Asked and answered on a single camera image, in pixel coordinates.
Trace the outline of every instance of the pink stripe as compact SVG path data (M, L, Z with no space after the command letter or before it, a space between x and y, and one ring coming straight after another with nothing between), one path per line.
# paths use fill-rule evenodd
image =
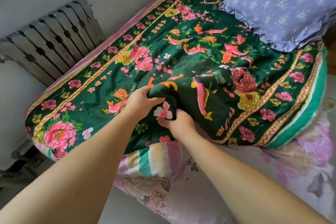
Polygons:
M170 170L179 171L182 164L181 146L178 141L167 142Z
M80 60L76 65L74 65L65 75L63 75L61 78L59 78L56 82L54 82L50 87L54 86L57 82L61 81L64 77L66 77L69 73L71 73L72 71L76 70L78 67L80 67L81 65L83 65L84 63L86 63L89 59L95 58L96 56L98 56L103 50L105 50L110 44L111 42L113 42L115 39L117 39L122 33L124 33L124 31L126 31L128 28L132 27L142 16L144 16L144 14L147 12L147 10L157 2L158 0L155 0L151 3L149 3L149 5L147 5L145 8L143 8L140 12L138 12L129 22L127 22L122 28L120 28L115 34L113 34L112 36L110 36L108 39L106 39L104 41L104 44L98 49L96 50L94 53L92 53L91 55L88 55L86 57L84 57L82 60Z
M126 158L127 158L127 155L123 155L123 157L121 158L119 167L118 167L118 171L120 171L122 174L128 173L128 167L126 166Z

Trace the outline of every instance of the person's right hand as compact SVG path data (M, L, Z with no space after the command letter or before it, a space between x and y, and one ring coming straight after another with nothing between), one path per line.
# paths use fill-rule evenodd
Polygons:
M176 120L159 119L157 121L161 126L168 128L173 137L184 143L184 139L192 135L198 135L194 120L189 114L181 109L176 110Z

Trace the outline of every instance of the forearm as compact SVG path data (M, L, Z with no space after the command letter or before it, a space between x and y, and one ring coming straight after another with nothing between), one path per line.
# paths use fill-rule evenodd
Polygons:
M199 135L183 141L240 223L330 223L294 194Z
M97 223L136 124L126 112L116 116L19 193L0 222Z

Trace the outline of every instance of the person's right arm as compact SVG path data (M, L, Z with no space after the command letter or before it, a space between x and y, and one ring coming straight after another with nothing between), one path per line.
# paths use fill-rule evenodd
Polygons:
M176 116L158 122L186 146L239 223L330 223L287 189L202 138L186 112L177 109Z

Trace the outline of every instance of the green stripe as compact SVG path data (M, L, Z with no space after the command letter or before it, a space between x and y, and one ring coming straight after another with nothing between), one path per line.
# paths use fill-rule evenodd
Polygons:
M325 56L326 50L322 50L321 65L317 71L318 74L315 81L315 89L311 93L311 100L309 103L306 103L308 106L302 113L297 113L296 115L299 117L297 117L296 120L291 121L291 123L287 125L287 128L283 128L267 147L279 148L289 143L302 129L306 128L315 117L317 110L321 105L327 82L327 64Z
M149 165L149 149L150 147L146 147L143 150L139 150L139 171L145 177L152 177L151 167Z

